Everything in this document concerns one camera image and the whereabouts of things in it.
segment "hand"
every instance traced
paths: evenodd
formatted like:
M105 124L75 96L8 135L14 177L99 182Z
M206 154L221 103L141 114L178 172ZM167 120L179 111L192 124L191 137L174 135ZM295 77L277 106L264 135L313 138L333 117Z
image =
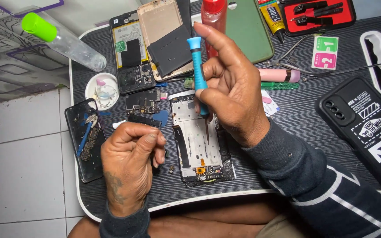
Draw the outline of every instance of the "hand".
M262 105L260 72L229 37L197 22L193 27L219 53L203 64L208 88L197 90L196 97L243 147L257 145L270 128Z
M154 167L164 163L166 139L155 127L124 122L102 145L101 159L111 213L125 217L142 208Z

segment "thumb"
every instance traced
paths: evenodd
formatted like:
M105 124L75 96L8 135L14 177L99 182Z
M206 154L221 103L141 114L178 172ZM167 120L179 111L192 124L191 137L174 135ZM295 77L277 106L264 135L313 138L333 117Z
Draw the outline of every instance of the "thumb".
M141 137L132 152L132 158L140 165L146 165L149 155L157 144L158 134L151 133Z
M205 105L207 105L220 121L229 121L230 115L242 115L242 107L240 103L231 99L228 95L220 92L215 88L198 89L195 92L196 97Z

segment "small bowl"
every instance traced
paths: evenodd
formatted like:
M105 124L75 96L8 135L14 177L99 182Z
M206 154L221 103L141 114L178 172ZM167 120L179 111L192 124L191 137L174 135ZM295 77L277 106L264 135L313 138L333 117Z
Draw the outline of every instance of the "small bowl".
M105 111L109 108L111 108L119 99L119 85L117 84L117 78L114 77L114 75L110 73L99 73L91 78L89 80L88 84L86 85L85 89L85 98L92 98L93 95L95 95L96 90L99 88L97 84L97 79L102 80L105 82L105 85L112 86L116 93L114 96L110 97L110 99L103 99L103 98L96 98L95 101L97 101L97 106L99 111ZM90 103L89 106L91 106L93 109L95 108L95 105L93 103Z

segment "yellow glue tube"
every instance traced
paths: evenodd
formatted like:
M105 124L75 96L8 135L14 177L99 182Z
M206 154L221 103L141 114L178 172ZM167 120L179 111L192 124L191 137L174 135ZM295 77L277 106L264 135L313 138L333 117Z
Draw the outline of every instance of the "yellow glue tube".
M276 0L258 0L260 10L272 34L284 43L284 23Z

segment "red bottle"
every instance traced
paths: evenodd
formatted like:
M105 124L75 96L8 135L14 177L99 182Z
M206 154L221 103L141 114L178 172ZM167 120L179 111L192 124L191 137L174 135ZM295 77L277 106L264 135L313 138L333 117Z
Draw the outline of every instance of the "red bottle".
M202 23L212 26L223 34L226 33L227 0L203 0L201 7ZM207 57L218 56L219 53L205 41Z

